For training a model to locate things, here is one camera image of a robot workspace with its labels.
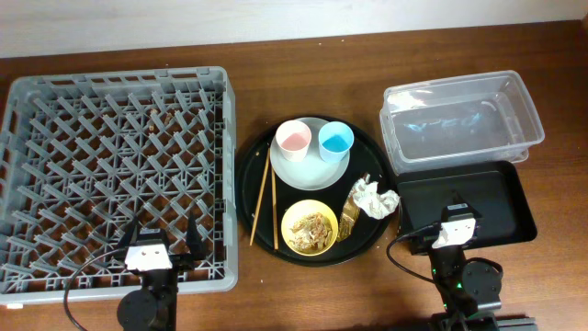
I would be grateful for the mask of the grey round plate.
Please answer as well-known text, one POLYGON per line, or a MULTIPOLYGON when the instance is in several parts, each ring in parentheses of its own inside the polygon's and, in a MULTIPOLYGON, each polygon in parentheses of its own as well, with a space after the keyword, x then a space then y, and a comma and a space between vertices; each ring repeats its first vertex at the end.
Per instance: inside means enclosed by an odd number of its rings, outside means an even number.
POLYGON ((328 188, 339 180, 345 173, 350 154, 337 163, 327 163, 322 160, 319 152, 317 135, 327 120, 306 117, 300 121, 309 126, 312 141, 305 158, 299 162, 287 160, 280 152, 277 139, 273 138, 270 146, 270 163, 276 175, 286 184, 301 190, 319 190, 328 188))

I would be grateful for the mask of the food scraps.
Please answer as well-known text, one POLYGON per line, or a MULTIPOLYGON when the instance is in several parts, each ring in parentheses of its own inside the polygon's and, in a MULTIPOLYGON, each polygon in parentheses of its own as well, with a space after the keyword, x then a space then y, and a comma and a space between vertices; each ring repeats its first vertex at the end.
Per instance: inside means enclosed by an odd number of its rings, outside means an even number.
POLYGON ((290 228, 290 242, 296 250, 313 254, 322 251, 333 233, 328 219, 319 212, 306 215, 290 228))

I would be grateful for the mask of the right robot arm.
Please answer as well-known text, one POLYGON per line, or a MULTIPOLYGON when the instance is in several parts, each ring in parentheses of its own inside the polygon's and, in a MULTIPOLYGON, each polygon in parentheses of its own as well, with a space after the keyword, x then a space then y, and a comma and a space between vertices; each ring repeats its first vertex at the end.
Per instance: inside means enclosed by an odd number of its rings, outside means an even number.
POLYGON ((537 330, 531 317, 499 319, 502 307, 503 267, 487 258, 465 256, 464 250, 478 228, 481 214, 456 191, 440 219, 414 232, 431 263, 431 276, 445 311, 434 314, 429 330, 506 331, 537 330))

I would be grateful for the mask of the pink plastic cup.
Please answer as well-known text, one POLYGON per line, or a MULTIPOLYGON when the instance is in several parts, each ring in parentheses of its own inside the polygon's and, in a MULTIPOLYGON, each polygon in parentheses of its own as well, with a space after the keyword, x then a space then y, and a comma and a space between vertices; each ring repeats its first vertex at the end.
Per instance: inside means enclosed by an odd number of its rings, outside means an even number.
POLYGON ((277 128, 278 148, 290 162, 300 162, 305 158, 311 138, 310 127, 301 120, 287 120, 277 128))

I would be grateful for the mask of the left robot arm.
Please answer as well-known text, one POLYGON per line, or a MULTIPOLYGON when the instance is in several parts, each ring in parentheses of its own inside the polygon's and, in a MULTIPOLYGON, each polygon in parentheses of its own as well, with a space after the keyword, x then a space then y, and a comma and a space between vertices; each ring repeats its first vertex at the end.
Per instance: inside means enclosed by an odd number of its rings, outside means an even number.
POLYGON ((117 318, 123 329, 176 329, 178 274, 192 270, 208 253, 194 214, 187 218, 186 245, 187 252, 171 254, 164 229, 144 228, 138 218, 126 226, 118 247, 123 250, 125 269, 140 278, 141 287, 119 303, 117 318))

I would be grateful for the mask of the gold foil wrapper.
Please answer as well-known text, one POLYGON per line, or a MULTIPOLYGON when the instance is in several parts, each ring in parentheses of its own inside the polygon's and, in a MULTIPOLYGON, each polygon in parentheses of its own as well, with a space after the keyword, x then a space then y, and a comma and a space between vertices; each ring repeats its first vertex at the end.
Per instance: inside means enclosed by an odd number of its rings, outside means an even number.
POLYGON ((357 191, 356 187, 359 184, 359 182, 363 181, 364 183, 368 183, 369 178, 370 174, 364 173, 363 176, 354 184, 354 186, 349 191, 338 222, 338 235, 336 238, 337 242, 344 241, 352 233, 353 227, 355 226, 355 223, 360 213, 359 207, 355 204, 353 200, 353 195, 357 191))

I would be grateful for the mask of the blue plastic cup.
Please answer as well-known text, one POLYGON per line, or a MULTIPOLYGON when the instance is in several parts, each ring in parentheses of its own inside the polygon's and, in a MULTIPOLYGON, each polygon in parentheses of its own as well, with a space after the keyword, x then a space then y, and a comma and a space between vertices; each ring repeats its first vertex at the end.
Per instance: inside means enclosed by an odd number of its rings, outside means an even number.
POLYGON ((319 130, 319 153, 324 162, 343 160, 355 141, 352 129, 341 121, 330 121, 319 130))

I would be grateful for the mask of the white napkin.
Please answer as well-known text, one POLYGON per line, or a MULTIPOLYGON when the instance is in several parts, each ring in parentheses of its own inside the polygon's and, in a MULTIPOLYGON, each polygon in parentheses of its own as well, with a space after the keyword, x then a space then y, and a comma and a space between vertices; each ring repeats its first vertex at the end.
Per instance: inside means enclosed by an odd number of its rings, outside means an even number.
POLYGON ((378 184, 367 183, 364 178, 360 178, 351 189, 351 197, 355 205, 368 217, 381 220, 396 211, 401 197, 393 190, 379 194, 378 184))

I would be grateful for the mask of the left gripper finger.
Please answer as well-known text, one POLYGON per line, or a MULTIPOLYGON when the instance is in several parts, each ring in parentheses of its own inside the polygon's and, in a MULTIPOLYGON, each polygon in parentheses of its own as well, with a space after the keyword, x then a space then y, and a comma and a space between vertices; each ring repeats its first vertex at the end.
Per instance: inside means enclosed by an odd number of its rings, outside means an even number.
POLYGON ((118 248, 126 248, 136 241, 138 232, 140 231, 140 222, 137 216, 127 223, 124 227, 124 234, 119 239, 118 248))
POLYGON ((205 244, 202 242, 200 233, 198 232, 196 218, 193 212, 188 215, 186 235, 186 245, 190 255, 195 260, 203 260, 205 258, 205 244))

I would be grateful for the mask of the yellow bowl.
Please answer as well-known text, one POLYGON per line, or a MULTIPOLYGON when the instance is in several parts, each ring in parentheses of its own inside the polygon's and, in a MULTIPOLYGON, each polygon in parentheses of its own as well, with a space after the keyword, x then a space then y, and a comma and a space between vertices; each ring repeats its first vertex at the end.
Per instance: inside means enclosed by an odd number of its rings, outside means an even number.
POLYGON ((325 203, 317 200, 301 200, 296 202, 286 210, 281 221, 281 234, 286 245, 295 253, 305 257, 316 257, 326 253, 334 245, 338 235, 338 221, 332 209, 325 203), (292 232, 290 231, 290 228, 296 221, 298 221, 302 217, 316 212, 321 213, 328 219, 332 227, 333 233, 330 237, 327 246, 322 251, 313 254, 306 254, 296 250, 292 243, 289 241, 292 237, 292 232))

